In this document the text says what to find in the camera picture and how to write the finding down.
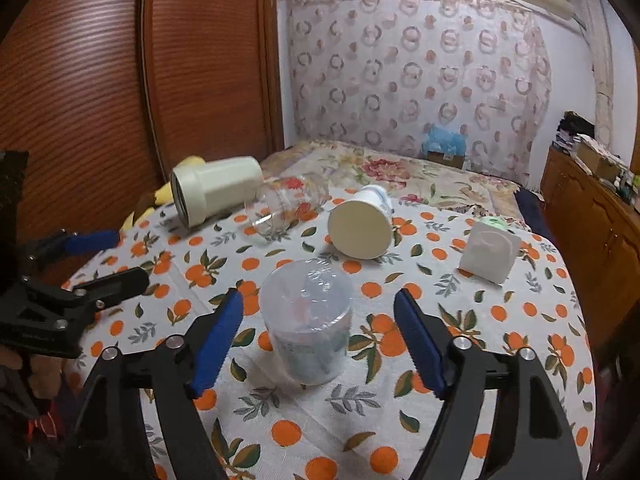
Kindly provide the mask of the person's left hand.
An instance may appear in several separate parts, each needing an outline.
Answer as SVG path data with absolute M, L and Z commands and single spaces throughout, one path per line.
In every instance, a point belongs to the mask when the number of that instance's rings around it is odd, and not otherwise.
M 2 346 L 1 365 L 10 370 L 27 370 L 27 380 L 37 399 L 52 400 L 60 391 L 64 361 L 55 356 L 30 356 L 25 361 L 16 352 Z

